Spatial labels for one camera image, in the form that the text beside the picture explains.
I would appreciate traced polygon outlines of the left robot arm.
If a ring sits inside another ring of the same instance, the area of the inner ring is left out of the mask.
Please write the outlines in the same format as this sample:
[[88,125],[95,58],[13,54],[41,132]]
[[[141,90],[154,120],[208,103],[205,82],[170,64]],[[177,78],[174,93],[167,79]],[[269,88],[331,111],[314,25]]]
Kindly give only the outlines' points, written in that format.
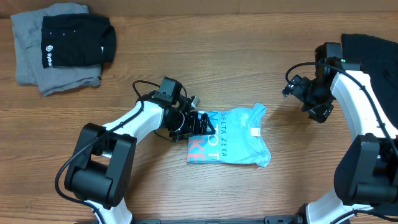
[[133,223],[124,196],[136,146],[159,128],[169,131],[172,142],[214,134],[210,117],[197,111],[198,104],[198,97],[189,97],[180,82],[164,77],[156,90],[139,95],[133,109],[119,119],[82,128],[73,155],[56,174],[55,190],[90,207],[96,223]]

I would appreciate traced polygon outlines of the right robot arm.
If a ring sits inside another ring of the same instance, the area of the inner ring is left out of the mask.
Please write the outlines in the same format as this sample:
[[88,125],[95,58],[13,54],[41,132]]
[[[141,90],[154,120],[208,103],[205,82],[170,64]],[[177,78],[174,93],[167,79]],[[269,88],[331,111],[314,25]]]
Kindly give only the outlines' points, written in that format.
[[315,78],[287,77],[285,97],[296,97],[302,111],[318,123],[337,101],[352,143],[333,176],[333,188],[302,205],[287,223],[349,223],[366,214],[397,222],[397,128],[390,122],[361,62],[344,58],[341,44],[325,42],[315,49]]

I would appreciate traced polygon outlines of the light blue printed t-shirt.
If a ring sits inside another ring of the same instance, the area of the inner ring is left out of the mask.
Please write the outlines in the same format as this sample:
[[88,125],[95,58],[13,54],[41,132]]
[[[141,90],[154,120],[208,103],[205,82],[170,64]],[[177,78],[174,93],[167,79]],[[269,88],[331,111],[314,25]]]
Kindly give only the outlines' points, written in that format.
[[187,161],[266,167],[271,161],[271,153],[261,136],[261,123],[266,111],[267,108],[260,103],[253,108],[200,111],[200,115],[209,116],[215,133],[190,137]]

